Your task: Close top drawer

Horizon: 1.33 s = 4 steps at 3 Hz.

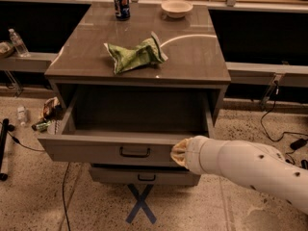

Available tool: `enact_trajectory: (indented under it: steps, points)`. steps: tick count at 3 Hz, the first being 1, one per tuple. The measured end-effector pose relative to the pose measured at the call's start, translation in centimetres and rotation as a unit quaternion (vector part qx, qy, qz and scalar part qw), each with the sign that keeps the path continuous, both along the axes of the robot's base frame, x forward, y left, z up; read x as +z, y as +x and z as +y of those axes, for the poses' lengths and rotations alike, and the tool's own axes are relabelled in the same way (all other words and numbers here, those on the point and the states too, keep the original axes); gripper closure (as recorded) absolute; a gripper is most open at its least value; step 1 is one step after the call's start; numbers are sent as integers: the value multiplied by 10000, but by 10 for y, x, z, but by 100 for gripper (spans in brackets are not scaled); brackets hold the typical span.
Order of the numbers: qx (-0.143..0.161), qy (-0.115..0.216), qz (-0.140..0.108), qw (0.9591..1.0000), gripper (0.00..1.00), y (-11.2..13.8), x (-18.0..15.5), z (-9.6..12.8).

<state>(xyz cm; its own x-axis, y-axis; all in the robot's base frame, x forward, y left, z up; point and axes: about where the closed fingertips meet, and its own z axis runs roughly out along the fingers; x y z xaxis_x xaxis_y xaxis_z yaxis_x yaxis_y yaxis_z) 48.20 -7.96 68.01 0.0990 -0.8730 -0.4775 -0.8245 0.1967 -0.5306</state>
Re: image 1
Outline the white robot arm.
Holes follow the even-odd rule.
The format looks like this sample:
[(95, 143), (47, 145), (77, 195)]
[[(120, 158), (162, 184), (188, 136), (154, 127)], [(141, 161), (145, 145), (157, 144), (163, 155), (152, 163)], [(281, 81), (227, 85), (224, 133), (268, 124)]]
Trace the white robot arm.
[(308, 214), (308, 170), (287, 163), (273, 146), (196, 136), (175, 144), (170, 156), (194, 174), (224, 177), (239, 186), (284, 199)]

